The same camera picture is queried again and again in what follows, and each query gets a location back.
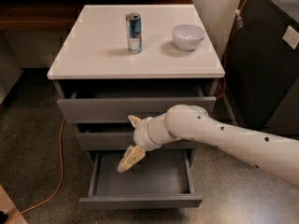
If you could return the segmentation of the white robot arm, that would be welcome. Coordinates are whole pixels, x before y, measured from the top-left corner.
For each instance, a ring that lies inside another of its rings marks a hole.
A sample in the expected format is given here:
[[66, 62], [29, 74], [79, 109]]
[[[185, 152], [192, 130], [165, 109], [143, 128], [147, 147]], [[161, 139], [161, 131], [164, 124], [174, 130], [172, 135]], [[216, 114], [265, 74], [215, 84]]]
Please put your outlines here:
[[217, 147], [243, 162], [299, 187], [299, 141], [257, 132], [212, 119], [196, 105], [175, 105], [158, 117], [130, 115], [134, 144], [121, 159], [123, 173], [141, 161], [148, 151], [178, 140]]

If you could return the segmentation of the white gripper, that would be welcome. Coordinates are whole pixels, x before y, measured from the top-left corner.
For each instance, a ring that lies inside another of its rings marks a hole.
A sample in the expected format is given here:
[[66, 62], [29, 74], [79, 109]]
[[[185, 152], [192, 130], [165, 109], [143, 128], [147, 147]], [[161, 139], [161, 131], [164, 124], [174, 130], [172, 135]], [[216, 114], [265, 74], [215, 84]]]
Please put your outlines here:
[[136, 146], [129, 146], [126, 149], [118, 165], [120, 173], [128, 171], [136, 163], [141, 161], [145, 157], [146, 151], [152, 151], [161, 147], [150, 138], [149, 124], [151, 118], [141, 119], [134, 115], [129, 115], [128, 119], [135, 128], [134, 141]]

